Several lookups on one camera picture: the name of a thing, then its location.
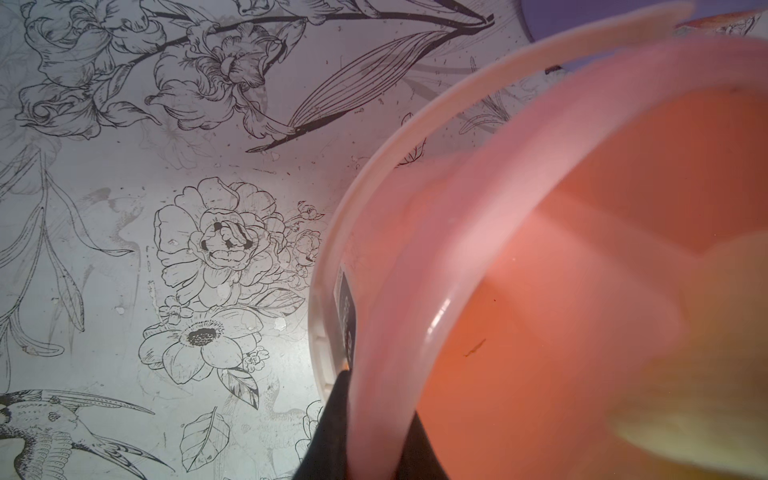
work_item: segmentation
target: drawn anemone flower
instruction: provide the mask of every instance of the drawn anemone flower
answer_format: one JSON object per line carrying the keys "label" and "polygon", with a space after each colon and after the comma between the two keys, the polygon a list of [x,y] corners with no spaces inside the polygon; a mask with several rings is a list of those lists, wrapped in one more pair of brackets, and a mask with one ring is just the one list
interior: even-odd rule
{"label": "drawn anemone flower", "polygon": [[205,379],[214,368],[238,367],[257,349],[262,323],[251,310],[214,309],[184,320],[178,326],[149,329],[139,347],[143,364],[165,369],[178,384]]}

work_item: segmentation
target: drawn peony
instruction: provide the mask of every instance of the drawn peony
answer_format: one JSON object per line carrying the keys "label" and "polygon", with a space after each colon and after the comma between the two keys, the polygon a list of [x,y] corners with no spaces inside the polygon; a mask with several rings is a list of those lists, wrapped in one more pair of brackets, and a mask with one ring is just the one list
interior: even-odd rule
{"label": "drawn peony", "polygon": [[285,224],[275,199],[252,184],[217,177],[186,187],[174,205],[155,214],[157,258],[179,303],[197,297],[205,307],[232,305],[279,279]]}

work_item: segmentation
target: black and white illustration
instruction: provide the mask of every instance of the black and white illustration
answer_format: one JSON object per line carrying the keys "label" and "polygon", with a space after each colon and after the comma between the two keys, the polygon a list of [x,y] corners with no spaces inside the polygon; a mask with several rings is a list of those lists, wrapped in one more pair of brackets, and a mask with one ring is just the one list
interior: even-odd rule
{"label": "black and white illustration", "polygon": [[138,447],[93,433],[78,417],[78,410],[88,406],[126,408],[154,415],[132,403],[87,393],[24,390],[1,395],[0,406],[0,439],[24,441],[22,452],[13,462],[21,480],[66,480],[65,467],[73,450],[96,455],[142,480],[147,477],[128,457],[166,465]]}
{"label": "black and white illustration", "polygon": [[185,187],[154,218],[162,278],[172,294],[144,330],[139,357],[175,383],[213,370],[232,395],[259,408],[253,374],[269,352],[263,321],[285,323],[304,303],[320,247],[311,225],[324,217],[300,201],[286,217],[256,185],[212,177]]}
{"label": "black and white illustration", "polygon": [[[236,3],[240,17],[231,22],[172,0],[24,4],[25,39],[39,53],[38,70],[46,79],[21,90],[17,119],[48,135],[88,139],[102,127],[138,121],[160,126],[147,108],[159,105],[185,131],[212,130],[237,118],[253,137],[248,151],[264,151],[362,107],[431,51],[494,25],[492,12],[481,14],[456,0],[388,5],[403,7],[401,11],[380,11],[367,0],[344,0],[337,6],[323,0]],[[414,5],[430,14],[409,12]],[[265,84],[307,28],[322,28],[327,21],[371,20],[420,22],[425,28],[343,65],[289,119],[265,112]],[[147,96],[145,105],[118,100],[131,72],[144,61],[154,63],[157,93]]]}
{"label": "black and white illustration", "polygon": [[[333,211],[421,107],[528,43],[517,15],[0,2],[0,478],[290,478],[323,410],[306,298]],[[567,74],[489,95],[399,168],[474,148]]]}

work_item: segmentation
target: drawn lily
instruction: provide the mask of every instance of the drawn lily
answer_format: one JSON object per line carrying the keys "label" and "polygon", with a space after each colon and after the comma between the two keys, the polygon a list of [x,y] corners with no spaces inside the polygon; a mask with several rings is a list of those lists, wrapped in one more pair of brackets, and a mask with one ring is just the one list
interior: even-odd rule
{"label": "drawn lily", "polygon": [[326,15],[331,15],[341,8],[328,5],[325,0],[234,0],[241,15],[265,15],[275,5],[297,17],[304,17],[312,25],[321,25]]}
{"label": "drawn lily", "polygon": [[19,94],[22,111],[16,120],[26,127],[56,137],[96,137],[101,127],[127,127],[152,115],[130,102],[106,104],[110,80],[86,88],[63,87],[52,82],[24,88]]}
{"label": "drawn lily", "polygon": [[37,0],[22,6],[39,71],[55,84],[83,87],[115,69],[113,54],[144,54],[165,42],[163,26],[140,0]]}
{"label": "drawn lily", "polygon": [[210,130],[238,111],[254,137],[285,138],[294,130],[262,113],[260,89],[266,71],[288,55],[305,23],[288,24],[277,35],[243,23],[237,27],[238,35],[223,39],[211,35],[212,22],[190,28],[189,43],[172,45],[161,55],[155,67],[160,92],[145,103],[161,105],[183,130]]}

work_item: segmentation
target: drawn rose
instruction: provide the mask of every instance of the drawn rose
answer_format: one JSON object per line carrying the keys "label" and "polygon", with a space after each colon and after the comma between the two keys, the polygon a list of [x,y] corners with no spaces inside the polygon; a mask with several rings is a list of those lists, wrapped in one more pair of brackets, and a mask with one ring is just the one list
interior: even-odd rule
{"label": "drawn rose", "polygon": [[304,202],[299,202],[299,215],[304,220],[319,220],[325,216],[325,214],[318,212],[313,205],[308,205]]}
{"label": "drawn rose", "polygon": [[214,177],[184,188],[174,205],[158,210],[157,258],[179,302],[197,296],[206,307],[232,305],[279,278],[288,252],[275,208],[274,197],[255,185],[227,186]]}
{"label": "drawn rose", "polygon": [[243,370],[248,373],[256,372],[264,368],[264,360],[270,358],[270,353],[259,345],[254,351],[243,358]]}
{"label": "drawn rose", "polygon": [[293,244],[293,255],[300,266],[310,266],[317,259],[317,252],[320,250],[320,232],[304,230],[299,233],[296,242]]}

